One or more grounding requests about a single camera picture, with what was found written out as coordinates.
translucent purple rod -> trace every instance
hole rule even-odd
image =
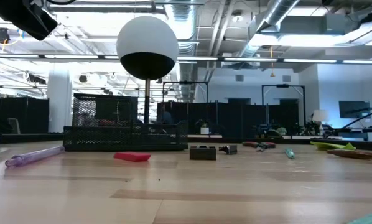
[[[28,152],[21,155],[12,156],[11,159],[8,159],[5,162],[5,165],[8,167],[11,166],[24,166],[31,162],[39,161],[41,159],[48,158],[50,156],[56,156],[57,154],[63,153],[64,147],[58,146],[50,149],[44,149],[36,152]]]

wood grain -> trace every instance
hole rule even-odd
[[[25,167],[4,165],[14,154],[60,144],[1,145],[0,224],[338,224],[372,213],[372,161],[314,146],[256,152],[239,145],[237,155],[218,152],[216,161],[153,152],[141,163],[66,152]]]

white sphere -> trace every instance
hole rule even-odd
[[[117,54],[129,74],[156,80],[175,66],[178,40],[164,21],[141,16],[130,20],[119,32]]]

red foam piece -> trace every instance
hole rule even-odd
[[[257,148],[259,146],[259,143],[258,142],[243,142],[243,146],[250,146],[250,147]]]
[[[132,162],[148,161],[150,157],[151,154],[140,152],[117,152],[116,154],[114,154],[115,159],[122,159]]]
[[[263,142],[263,143],[265,143],[265,144],[267,144],[268,146],[273,147],[273,148],[276,147],[276,144],[274,144],[273,142]]]

black camera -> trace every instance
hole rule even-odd
[[[0,18],[9,21],[37,40],[44,40],[57,22],[32,0],[0,0]]]

